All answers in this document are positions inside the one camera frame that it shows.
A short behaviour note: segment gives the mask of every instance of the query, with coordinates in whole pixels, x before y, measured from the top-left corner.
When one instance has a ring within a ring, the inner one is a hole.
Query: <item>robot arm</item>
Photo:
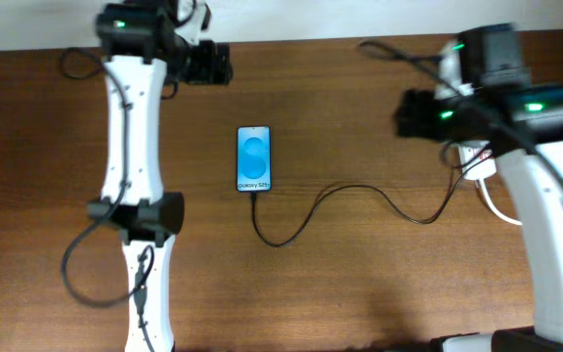
[[[210,16],[202,0],[193,1],[190,7],[164,0],[138,0],[109,4],[97,17],[105,67],[113,79],[107,78],[106,180],[101,197],[89,204],[89,213],[99,219],[117,205],[109,222],[122,240],[130,291],[140,285],[146,268],[152,265],[145,284],[129,299],[126,351],[166,352],[175,348],[169,316],[169,269],[171,250],[184,218],[184,199],[180,193],[165,193],[162,186],[159,105],[165,85],[228,84],[232,79],[229,46],[199,40]],[[121,101],[116,84],[124,91],[126,102]],[[127,122],[123,106],[129,109]],[[125,193],[115,204],[122,187],[126,187]]]
[[[443,50],[439,74],[449,85],[406,93],[396,115],[399,135],[490,140],[523,223],[536,313],[533,329],[447,338],[435,343],[435,350],[563,351],[563,184],[539,156],[457,101],[464,96],[492,107],[501,123],[532,141],[563,177],[563,86],[532,85],[518,35],[506,24],[459,34]]]

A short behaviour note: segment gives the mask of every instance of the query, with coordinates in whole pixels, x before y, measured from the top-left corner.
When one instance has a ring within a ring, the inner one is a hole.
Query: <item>phone screen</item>
[[[269,127],[238,129],[238,191],[271,190],[271,130]]]

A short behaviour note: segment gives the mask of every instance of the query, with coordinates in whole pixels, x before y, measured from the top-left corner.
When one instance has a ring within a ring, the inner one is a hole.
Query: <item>black mount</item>
[[[229,84],[234,71],[228,44],[201,40],[190,45],[175,33],[183,23],[177,21],[175,1],[137,0],[124,4],[108,4],[97,16],[95,27],[102,49],[110,61],[112,56],[143,58],[149,65],[153,59],[167,63],[165,84]],[[211,13],[201,30],[207,29]]]
[[[108,198],[93,199],[88,203],[89,216],[97,220],[110,209]],[[129,245],[130,241],[155,242],[164,246],[172,235],[178,235],[184,223],[184,197],[181,193],[165,193],[154,204],[142,201],[139,205],[119,205],[110,217],[108,225],[118,230],[120,239]]]
[[[475,335],[458,334],[434,338],[429,343],[430,352],[444,352],[443,344],[450,338]],[[563,344],[539,337],[533,327],[498,330],[493,334],[493,352],[563,352]]]
[[[409,90],[395,113],[399,136],[436,142],[489,140],[495,157],[519,149],[482,118],[492,115],[535,144],[563,141],[563,85],[532,85],[511,25],[468,30],[456,39],[462,83],[471,84],[474,95],[437,100],[433,91]],[[441,116],[445,111],[451,111],[448,118]]]

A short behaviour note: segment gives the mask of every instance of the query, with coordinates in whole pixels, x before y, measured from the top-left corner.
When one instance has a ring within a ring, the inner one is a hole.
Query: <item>wood grain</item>
[[[418,54],[447,36],[393,37]],[[404,64],[362,57],[358,40],[232,46],[230,87],[182,86],[162,104],[165,188],[186,197],[173,252],[171,321],[184,349],[343,350],[532,323],[532,286],[519,229],[487,210],[471,184],[443,217],[418,226],[366,191],[324,203],[291,247],[260,243],[248,196],[236,192],[236,129],[269,125],[274,190],[259,201],[267,236],[296,230],[334,183],[386,191],[407,213],[432,214],[449,172],[439,147],[396,138],[401,93],[431,82]],[[527,32],[537,82],[563,82],[563,31]],[[58,51],[0,53],[0,351],[119,351],[127,308],[77,305],[58,268],[86,226],[85,202],[107,159],[104,81],[56,71]],[[513,214],[501,181],[490,192]],[[101,230],[74,254],[88,294],[126,289],[115,233]]]

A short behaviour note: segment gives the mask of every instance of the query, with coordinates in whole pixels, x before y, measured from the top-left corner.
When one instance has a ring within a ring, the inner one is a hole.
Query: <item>blue circle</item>
[[[257,180],[266,172],[266,162],[261,157],[244,155],[242,174],[251,180]]]
[[[244,151],[249,155],[261,155],[264,152],[264,143],[259,138],[249,138],[244,142]]]

